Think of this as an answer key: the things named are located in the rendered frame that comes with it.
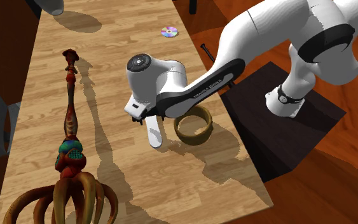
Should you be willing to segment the grey rounded cylinder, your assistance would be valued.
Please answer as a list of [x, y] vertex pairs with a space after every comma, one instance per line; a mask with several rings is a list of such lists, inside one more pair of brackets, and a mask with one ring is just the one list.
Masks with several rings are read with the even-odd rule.
[[34, 2], [50, 15], [57, 16], [64, 12], [64, 0], [34, 0]]

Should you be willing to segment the white flat oblong object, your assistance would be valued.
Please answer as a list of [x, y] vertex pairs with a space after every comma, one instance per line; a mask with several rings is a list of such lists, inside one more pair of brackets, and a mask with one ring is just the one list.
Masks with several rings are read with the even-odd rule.
[[159, 148], [162, 145], [162, 135], [158, 126], [156, 116], [148, 116], [145, 118], [149, 144], [153, 148]]

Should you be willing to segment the light wooden table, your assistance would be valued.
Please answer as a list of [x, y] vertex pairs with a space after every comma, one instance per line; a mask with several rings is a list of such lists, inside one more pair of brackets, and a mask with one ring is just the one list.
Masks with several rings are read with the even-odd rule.
[[[75, 108], [85, 171], [117, 194], [114, 224], [220, 224], [272, 206], [266, 188], [218, 95], [203, 101], [214, 132], [186, 146], [173, 121], [160, 122], [163, 146], [124, 107], [127, 61], [138, 53], [182, 62], [188, 81], [205, 73], [172, 0], [64, 0], [63, 14], [42, 13], [0, 196], [0, 224], [11, 204], [53, 185], [67, 108], [65, 60], [76, 50]], [[164, 27], [179, 34], [166, 38]]]

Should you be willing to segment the dark robot stand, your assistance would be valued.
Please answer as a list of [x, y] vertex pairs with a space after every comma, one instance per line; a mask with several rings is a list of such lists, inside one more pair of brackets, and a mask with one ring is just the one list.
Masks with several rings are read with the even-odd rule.
[[221, 95], [262, 182], [292, 171], [346, 113], [313, 90], [295, 118], [274, 115], [265, 94], [287, 75], [269, 62]]

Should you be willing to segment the colourful tentacled creature figure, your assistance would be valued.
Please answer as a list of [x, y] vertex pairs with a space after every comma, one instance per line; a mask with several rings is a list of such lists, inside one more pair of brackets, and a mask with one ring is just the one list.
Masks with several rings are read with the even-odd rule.
[[78, 120], [74, 107], [76, 74], [74, 64], [79, 60], [75, 50], [62, 52], [67, 61], [68, 104], [64, 120], [65, 138], [59, 146], [55, 170], [60, 179], [54, 184], [34, 188], [19, 196], [7, 210], [3, 224], [16, 224], [20, 212], [31, 202], [36, 202], [33, 210], [34, 224], [45, 224], [48, 206], [53, 204], [51, 224], [65, 224], [65, 207], [71, 199], [76, 213], [76, 224], [99, 224], [104, 201], [110, 203], [110, 214], [106, 224], [113, 224], [118, 215], [118, 198], [113, 189], [89, 173], [84, 172], [86, 157], [83, 146], [77, 138]]

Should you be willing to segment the thin black rod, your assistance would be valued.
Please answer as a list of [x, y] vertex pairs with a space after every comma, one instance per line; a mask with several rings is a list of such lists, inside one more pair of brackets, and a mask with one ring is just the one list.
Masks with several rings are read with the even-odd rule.
[[[212, 61], [212, 62], [215, 62], [215, 58], [213, 57], [213, 55], [209, 52], [209, 49], [206, 47], [205, 43], [202, 43], [200, 45], [200, 48], [202, 48], [206, 54], [208, 55], [209, 59]], [[235, 83], [233, 80], [229, 81], [228, 82], [228, 86], [229, 88], [232, 88], [233, 86], [235, 86]]]

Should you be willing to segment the iridescent compact disc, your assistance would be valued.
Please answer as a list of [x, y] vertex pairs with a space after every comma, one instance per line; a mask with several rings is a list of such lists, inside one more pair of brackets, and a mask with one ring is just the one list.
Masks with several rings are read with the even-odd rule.
[[162, 28], [160, 33], [162, 36], [164, 36], [166, 38], [174, 38], [179, 34], [177, 28], [172, 27], [172, 26]]

